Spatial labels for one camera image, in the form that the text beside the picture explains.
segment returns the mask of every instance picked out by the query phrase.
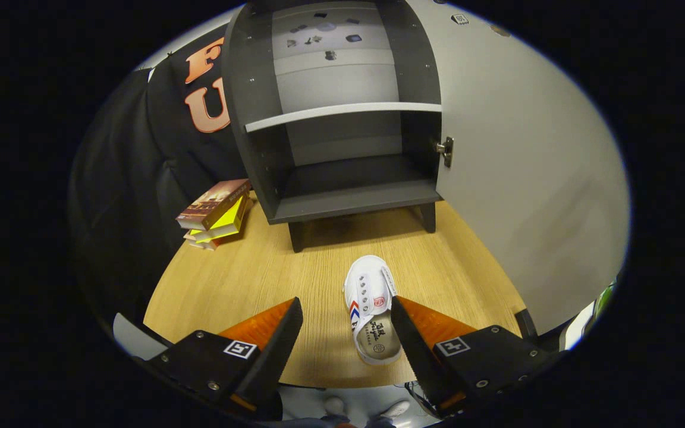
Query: white sneaker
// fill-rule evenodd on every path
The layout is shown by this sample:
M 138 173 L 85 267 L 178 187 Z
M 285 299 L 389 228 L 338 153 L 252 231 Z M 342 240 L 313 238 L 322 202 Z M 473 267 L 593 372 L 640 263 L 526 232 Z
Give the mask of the white sneaker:
M 385 260 L 368 255 L 354 261 L 343 289 L 353 343 L 364 363 L 383 365 L 398 360 L 400 341 L 389 318 L 395 282 Z
M 380 416 L 386 417 L 386 418 L 392 420 L 392 419 L 395 419 L 395 418 L 399 417 L 400 415 L 404 414 L 409 409 L 410 406 L 411 406 L 411 404 L 406 400 L 399 401 L 396 404 L 393 404 L 391 406 L 391 408 L 384 411 L 384 413 L 381 414 Z
M 324 400 L 324 411 L 329 415 L 346 416 L 345 402 L 339 396 L 330 396 Z

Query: sneaker insole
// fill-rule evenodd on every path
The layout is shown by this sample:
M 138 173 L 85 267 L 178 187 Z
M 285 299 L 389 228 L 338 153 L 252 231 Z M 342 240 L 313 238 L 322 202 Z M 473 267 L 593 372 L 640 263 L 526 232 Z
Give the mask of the sneaker insole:
M 391 358 L 400 350 L 400 341 L 389 319 L 389 311 L 375 315 L 356 336 L 364 353 L 375 360 Z

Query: orange letter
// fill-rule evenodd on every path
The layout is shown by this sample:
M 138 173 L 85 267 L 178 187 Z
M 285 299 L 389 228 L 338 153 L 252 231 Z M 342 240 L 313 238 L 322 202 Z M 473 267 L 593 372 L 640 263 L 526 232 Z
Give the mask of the orange letter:
M 190 106 L 190 113 L 192 114 L 195 128 L 201 133 L 214 133 L 223 130 L 231 122 L 229 120 L 229 112 L 226 111 L 223 78 L 217 78 L 213 82 L 213 87 L 218 90 L 218 95 L 221 98 L 221 114 L 217 117 L 210 117 L 208 114 L 208 108 L 205 105 L 205 94 L 208 92 L 207 87 L 195 90 L 195 92 L 187 95 L 187 98 L 184 99 L 184 103 Z
M 220 38 L 213 43 L 205 46 L 203 49 L 194 52 L 190 57 L 187 58 L 187 62 L 190 63 L 190 75 L 184 83 L 192 83 L 196 78 L 203 75 L 207 70 L 211 70 L 213 67 L 212 62 L 208 62 L 209 59 L 216 59 L 221 54 L 221 45 L 224 44 L 224 38 Z

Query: stack of books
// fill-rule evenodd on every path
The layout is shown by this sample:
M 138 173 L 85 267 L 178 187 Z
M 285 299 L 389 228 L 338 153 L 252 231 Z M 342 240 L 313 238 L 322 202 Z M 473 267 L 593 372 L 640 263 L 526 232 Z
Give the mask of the stack of books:
M 184 209 L 177 222 L 187 229 L 190 246 L 214 250 L 220 238 L 235 235 L 242 218 L 253 205 L 248 179 L 220 181 Z

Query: wooden table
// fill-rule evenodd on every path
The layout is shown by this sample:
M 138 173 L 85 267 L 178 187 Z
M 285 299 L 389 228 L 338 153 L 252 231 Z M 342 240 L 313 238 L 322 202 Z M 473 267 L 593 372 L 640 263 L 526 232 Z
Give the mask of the wooden table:
M 445 201 L 437 231 L 422 228 L 414 208 L 307 223 L 307 247 L 294 253 L 286 225 L 269 226 L 260 204 L 242 236 L 215 251 L 182 244 L 158 282 L 144 323 L 171 342 L 193 330 L 218 333 L 297 296 L 303 327 L 280 382 L 317 388 L 363 388 L 416 380 L 405 354 L 388 366 L 362 362 L 353 346 L 343 281 L 365 254 L 388 262 L 399 295 L 476 328 L 492 323 L 516 334 L 524 303 L 511 281 Z

